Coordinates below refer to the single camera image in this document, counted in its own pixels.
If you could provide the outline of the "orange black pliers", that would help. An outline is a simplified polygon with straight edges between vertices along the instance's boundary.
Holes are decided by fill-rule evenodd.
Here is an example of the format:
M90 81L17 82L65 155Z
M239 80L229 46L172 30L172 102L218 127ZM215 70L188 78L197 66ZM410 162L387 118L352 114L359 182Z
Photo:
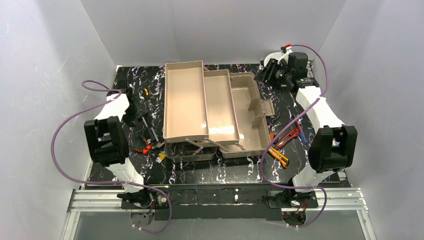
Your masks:
M150 155L150 156L158 156L158 154L154 151L152 145L149 142L150 139L147 139L146 137L142 137L142 141L144 143L144 148L138 148L134 147L132 145L129 145L129 149L134 153L140 153L144 156Z

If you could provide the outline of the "beige plastic tool box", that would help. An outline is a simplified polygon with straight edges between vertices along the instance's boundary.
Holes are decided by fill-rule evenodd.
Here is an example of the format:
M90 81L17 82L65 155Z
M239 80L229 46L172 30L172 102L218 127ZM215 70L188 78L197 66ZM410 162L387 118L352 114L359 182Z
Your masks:
M260 156L270 143L273 102L251 72L206 70L201 60L165 65L163 138L174 162Z

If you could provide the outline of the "black handled claw hammer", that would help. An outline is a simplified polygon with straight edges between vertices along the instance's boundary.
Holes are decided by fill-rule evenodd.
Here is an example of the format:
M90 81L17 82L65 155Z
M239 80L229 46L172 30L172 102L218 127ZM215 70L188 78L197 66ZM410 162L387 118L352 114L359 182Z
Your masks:
M144 123L144 125L146 126L147 132L150 136L150 139L151 139L151 142L152 142L152 148L153 149L160 149L161 147L163 147L165 145L165 141L160 140L157 133L155 132L153 125L147 120L147 118L145 116L142 116L141 120Z

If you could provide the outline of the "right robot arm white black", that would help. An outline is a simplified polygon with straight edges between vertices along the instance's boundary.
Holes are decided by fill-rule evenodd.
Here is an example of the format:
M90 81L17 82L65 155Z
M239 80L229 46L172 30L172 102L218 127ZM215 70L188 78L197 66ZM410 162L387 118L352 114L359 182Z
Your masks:
M308 76L308 55L304 52L269 54L255 80L280 87L285 85L310 120L315 137L308 150L308 162L287 186L280 189L295 193L311 192L325 178L353 163L358 131L345 125L332 111L320 85Z

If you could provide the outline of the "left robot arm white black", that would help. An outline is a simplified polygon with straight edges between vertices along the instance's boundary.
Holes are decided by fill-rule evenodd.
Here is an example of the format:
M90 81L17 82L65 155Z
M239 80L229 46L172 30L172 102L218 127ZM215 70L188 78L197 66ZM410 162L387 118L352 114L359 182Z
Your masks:
M144 177L137 172L129 159L130 146L122 129L122 120L127 110L137 108L132 100L132 89L123 87L121 94L108 92L100 113L84 123L84 131L91 160L114 174L126 193L142 191Z

